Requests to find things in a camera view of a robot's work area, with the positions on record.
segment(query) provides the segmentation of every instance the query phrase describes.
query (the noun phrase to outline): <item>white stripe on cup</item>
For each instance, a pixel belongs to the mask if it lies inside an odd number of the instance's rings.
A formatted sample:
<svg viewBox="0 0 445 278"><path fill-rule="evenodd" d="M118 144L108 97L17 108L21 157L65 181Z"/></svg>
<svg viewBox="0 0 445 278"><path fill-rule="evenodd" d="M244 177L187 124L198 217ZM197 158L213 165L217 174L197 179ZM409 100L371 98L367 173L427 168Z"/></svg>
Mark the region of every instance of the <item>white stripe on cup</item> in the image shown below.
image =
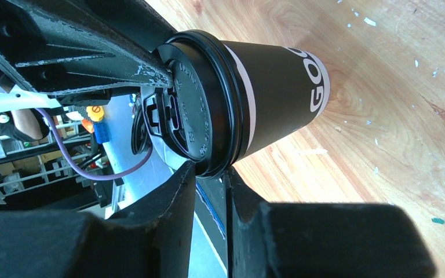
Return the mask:
<svg viewBox="0 0 445 278"><path fill-rule="evenodd" d="M246 150L250 148L250 144L253 141L253 134L255 134L255 124L257 123L257 106L255 105L255 95L253 94L253 87L251 86L250 77L248 77L248 72L246 72L245 66L241 63L241 60L238 56L231 50L227 45L226 48L233 56L236 62L236 68L238 69L239 75L243 80L243 84L245 85L246 97L248 98L248 108L250 110L250 138L248 140L248 147Z"/></svg>
<svg viewBox="0 0 445 278"><path fill-rule="evenodd" d="M323 96L322 106L320 107L320 110L318 110L318 113L316 114L316 117L318 117L323 112L323 110L325 110L325 107L329 103L330 77L329 77L329 73L327 72L327 69L325 68L325 65L323 64L323 62L320 59L318 59L318 57L313 55L312 53L307 52L307 54L310 55L314 59L314 61L316 62L316 65L320 68L320 71L322 72L322 76L323 76L322 78L323 78L323 86L324 86L324 90L323 90L324 96Z"/></svg>

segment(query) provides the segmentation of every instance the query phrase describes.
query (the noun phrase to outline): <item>yellow component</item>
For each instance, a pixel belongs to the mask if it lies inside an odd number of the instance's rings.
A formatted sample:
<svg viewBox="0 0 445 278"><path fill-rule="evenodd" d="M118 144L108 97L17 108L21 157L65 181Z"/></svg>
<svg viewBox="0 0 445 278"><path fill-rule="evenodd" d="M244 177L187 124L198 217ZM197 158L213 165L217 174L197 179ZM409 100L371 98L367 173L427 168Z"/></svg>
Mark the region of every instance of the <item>yellow component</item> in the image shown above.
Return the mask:
<svg viewBox="0 0 445 278"><path fill-rule="evenodd" d="M88 117L94 122L103 120L103 116L105 116L105 111L101 106L88 106L86 107L86 112Z"/></svg>

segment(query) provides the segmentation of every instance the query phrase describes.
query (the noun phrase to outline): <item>blue component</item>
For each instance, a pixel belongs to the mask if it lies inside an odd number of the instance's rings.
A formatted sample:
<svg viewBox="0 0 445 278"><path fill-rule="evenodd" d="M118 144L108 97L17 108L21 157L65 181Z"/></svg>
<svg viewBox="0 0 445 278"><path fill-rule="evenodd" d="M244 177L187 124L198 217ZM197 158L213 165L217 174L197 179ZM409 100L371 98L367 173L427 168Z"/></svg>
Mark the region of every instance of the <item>blue component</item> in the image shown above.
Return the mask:
<svg viewBox="0 0 445 278"><path fill-rule="evenodd" d="M106 123L94 123L93 126L94 136L96 137L96 141L98 142L98 144L110 142L110 137L108 136L108 126Z"/></svg>

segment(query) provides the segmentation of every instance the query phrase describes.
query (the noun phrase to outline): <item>black paper cup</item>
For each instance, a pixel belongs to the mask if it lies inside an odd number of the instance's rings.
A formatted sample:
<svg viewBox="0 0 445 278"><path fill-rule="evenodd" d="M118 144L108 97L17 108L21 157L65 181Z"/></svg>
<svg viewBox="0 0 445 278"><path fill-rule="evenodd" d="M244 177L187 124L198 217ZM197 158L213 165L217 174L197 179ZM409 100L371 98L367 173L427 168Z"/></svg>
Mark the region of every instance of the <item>black paper cup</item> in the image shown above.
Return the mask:
<svg viewBox="0 0 445 278"><path fill-rule="evenodd" d="M302 50L186 31L155 54L172 71L175 86L143 100L149 134L196 162L199 178L218 177L309 124L329 100L323 63Z"/></svg>

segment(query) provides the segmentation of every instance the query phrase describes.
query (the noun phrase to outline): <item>black plastic lid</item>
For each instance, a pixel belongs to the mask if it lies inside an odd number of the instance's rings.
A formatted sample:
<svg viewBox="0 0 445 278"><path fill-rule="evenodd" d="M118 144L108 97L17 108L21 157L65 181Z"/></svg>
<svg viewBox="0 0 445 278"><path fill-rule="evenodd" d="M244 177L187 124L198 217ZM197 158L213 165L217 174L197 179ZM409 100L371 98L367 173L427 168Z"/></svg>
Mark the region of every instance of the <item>black plastic lid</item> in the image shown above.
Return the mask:
<svg viewBox="0 0 445 278"><path fill-rule="evenodd" d="M218 176L242 147L242 86L235 81L234 61L227 60L231 55L200 31L178 33L155 54L174 79L174 88L162 97L169 134L164 142L196 162L199 178Z"/></svg>

